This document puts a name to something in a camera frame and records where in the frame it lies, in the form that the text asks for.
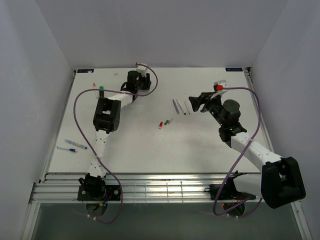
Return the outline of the purple highlighter pen body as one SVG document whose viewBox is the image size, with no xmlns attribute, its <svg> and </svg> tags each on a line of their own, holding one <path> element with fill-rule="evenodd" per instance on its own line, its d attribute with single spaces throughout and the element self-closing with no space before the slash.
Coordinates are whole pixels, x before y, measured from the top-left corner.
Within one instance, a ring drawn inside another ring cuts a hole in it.
<svg viewBox="0 0 320 240">
<path fill-rule="evenodd" d="M 176 113 L 179 115 L 180 111 L 179 111 L 179 108 L 178 108 L 178 105 L 177 105 L 176 101 L 174 99 L 172 99 L 172 102 L 173 102 L 173 106 L 175 108 Z"/>
</svg>

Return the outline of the green black highlighter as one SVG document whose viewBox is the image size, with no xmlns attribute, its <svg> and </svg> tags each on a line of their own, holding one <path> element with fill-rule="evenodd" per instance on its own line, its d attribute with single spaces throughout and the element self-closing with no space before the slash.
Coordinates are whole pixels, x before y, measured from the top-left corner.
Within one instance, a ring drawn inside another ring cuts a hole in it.
<svg viewBox="0 0 320 240">
<path fill-rule="evenodd" d="M 103 97 L 104 97 L 104 86 L 103 86 L 103 85 L 101 85 L 101 86 L 99 87 L 99 97 L 100 97 L 100 98 L 103 98 Z"/>
</svg>

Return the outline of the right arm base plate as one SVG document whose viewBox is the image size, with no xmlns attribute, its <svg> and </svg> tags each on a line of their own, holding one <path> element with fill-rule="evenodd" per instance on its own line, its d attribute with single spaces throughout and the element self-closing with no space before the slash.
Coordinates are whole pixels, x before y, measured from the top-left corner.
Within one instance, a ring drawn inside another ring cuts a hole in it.
<svg viewBox="0 0 320 240">
<path fill-rule="evenodd" d="M 219 184 L 210 184 L 208 187 L 204 189 L 204 192 L 209 193 L 211 200 L 215 200 L 219 189 L 220 189 Z M 233 183 L 232 184 L 226 183 L 222 188 L 222 191 L 218 197 L 218 200 L 245 200 L 248 197 L 250 200 L 256 199 L 256 196 L 253 194 L 238 191 Z"/>
</svg>

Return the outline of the orange capped white marker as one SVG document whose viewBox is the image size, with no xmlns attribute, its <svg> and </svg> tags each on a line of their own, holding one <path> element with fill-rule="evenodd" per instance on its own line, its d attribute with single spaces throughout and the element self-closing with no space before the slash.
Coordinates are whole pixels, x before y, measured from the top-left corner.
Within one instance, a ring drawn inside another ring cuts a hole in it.
<svg viewBox="0 0 320 240">
<path fill-rule="evenodd" d="M 97 89 L 97 86 L 96 86 L 96 84 L 95 83 L 93 83 L 92 84 L 93 85 L 93 88 L 95 89 L 95 97 L 97 98 L 97 99 L 99 99 L 99 91 L 98 91 L 98 89 Z"/>
</svg>

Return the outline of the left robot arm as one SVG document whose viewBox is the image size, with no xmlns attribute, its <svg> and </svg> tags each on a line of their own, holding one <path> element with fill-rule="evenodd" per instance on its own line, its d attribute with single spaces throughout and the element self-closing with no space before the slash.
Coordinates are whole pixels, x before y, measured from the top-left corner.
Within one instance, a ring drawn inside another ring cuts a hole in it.
<svg viewBox="0 0 320 240">
<path fill-rule="evenodd" d="M 98 155 L 90 164 L 88 175 L 95 179 L 106 176 L 107 170 L 102 166 L 102 155 L 106 151 L 109 134 L 115 132 L 120 125 L 121 109 L 137 99 L 139 91 L 148 91 L 151 87 L 150 74 L 145 66 L 138 66 L 127 74 L 127 81 L 122 84 L 120 93 L 106 97 L 102 90 L 93 116 L 95 129 L 94 151 Z"/>
</svg>

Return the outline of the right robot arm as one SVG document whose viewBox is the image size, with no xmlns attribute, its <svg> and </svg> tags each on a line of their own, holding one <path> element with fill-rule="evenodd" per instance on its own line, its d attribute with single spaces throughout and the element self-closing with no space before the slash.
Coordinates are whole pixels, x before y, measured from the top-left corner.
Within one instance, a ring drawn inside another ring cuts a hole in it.
<svg viewBox="0 0 320 240">
<path fill-rule="evenodd" d="M 253 140 L 240 123 L 240 104 L 233 100 L 221 100 L 217 92 L 203 92 L 190 96 L 192 110 L 210 113 L 219 124 L 219 136 L 231 149 L 247 158 L 258 170 L 258 175 L 233 169 L 221 185 L 211 186 L 211 197 L 231 200 L 238 197 L 262 198 L 272 209 L 302 200 L 306 197 L 298 161 L 282 157 Z"/>
</svg>

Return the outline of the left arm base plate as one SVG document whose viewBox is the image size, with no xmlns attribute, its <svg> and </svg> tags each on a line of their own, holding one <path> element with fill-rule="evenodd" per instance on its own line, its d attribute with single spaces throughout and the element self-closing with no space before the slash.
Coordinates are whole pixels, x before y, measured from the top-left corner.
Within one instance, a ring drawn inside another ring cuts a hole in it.
<svg viewBox="0 0 320 240">
<path fill-rule="evenodd" d="M 119 185 L 106 185 L 100 190 L 89 189 L 85 186 L 80 186 L 78 189 L 77 198 L 78 201 L 120 201 L 121 190 Z"/>
</svg>

